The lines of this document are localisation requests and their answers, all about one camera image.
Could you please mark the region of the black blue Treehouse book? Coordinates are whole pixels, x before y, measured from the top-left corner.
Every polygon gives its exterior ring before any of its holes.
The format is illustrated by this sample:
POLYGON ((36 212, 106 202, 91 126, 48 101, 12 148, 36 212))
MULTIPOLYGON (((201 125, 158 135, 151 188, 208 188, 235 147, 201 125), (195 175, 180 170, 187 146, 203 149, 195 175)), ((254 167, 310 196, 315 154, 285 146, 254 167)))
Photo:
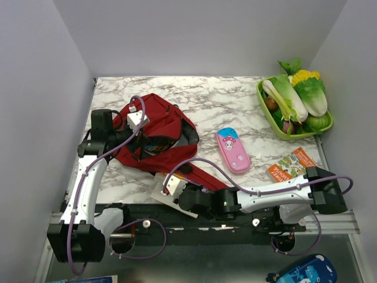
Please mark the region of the black blue Treehouse book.
POLYGON ((173 139, 154 139, 150 140, 145 146, 144 151, 150 155, 157 155, 170 148, 174 147, 177 144, 177 140, 173 139))

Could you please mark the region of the red student backpack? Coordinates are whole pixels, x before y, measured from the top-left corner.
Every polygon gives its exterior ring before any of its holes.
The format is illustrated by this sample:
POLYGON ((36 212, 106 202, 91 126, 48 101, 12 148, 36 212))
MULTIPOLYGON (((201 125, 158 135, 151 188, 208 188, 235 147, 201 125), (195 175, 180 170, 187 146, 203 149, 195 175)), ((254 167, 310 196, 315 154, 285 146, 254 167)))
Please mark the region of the red student backpack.
POLYGON ((199 135, 194 123, 176 105, 154 93, 142 96, 142 99, 150 121, 141 134, 115 154, 115 158, 122 165, 140 171, 169 174, 179 163, 196 155, 199 135), (146 153, 144 146, 158 138, 178 142, 160 154, 146 153))

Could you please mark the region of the pink blue pencil case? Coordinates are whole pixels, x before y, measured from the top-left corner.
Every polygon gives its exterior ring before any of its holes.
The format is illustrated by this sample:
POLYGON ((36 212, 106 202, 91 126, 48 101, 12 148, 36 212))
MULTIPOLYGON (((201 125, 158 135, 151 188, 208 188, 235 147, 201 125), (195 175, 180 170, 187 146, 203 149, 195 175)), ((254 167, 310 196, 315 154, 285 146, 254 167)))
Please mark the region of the pink blue pencil case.
POLYGON ((217 134, 217 143, 221 155, 229 170, 235 174, 245 173, 249 170, 251 161, 234 128, 220 129, 217 134))

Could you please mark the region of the orange green Treehouse book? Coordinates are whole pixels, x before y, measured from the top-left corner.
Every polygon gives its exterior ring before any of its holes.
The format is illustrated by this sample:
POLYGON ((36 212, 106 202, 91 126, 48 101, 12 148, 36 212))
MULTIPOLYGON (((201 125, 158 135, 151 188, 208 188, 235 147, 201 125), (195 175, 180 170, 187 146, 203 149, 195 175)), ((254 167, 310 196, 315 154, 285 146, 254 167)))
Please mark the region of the orange green Treehouse book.
POLYGON ((304 175, 306 169, 313 166, 316 166, 314 161, 299 147, 271 165, 266 173, 273 182, 284 182, 304 175))

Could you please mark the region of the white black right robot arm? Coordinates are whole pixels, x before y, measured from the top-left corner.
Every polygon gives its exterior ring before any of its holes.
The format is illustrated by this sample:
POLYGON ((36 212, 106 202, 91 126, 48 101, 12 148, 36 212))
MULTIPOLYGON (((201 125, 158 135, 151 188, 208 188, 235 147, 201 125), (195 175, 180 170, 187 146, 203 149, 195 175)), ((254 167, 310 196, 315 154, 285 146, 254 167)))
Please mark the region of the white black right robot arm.
POLYGON ((271 216, 271 224, 284 231, 301 218, 318 212, 334 215, 348 207, 338 180, 343 178, 319 167, 308 167, 305 173, 288 181, 238 189, 228 187, 204 192, 188 185, 177 199, 180 209, 218 220, 234 219, 237 215, 279 207, 271 216))

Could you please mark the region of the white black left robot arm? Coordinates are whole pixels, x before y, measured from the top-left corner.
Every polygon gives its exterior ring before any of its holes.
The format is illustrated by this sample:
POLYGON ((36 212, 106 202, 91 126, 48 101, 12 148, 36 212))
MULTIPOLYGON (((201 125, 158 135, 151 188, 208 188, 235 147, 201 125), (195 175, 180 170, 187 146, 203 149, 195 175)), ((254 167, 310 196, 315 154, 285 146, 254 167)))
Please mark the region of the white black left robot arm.
POLYGON ((58 262, 100 262, 112 232, 130 228, 131 219, 122 205, 95 211, 102 177, 113 158, 103 154, 130 136, 120 125, 113 125, 115 113, 109 109, 92 111, 91 128, 78 146, 78 173, 71 199, 59 223, 51 224, 47 231, 58 262))

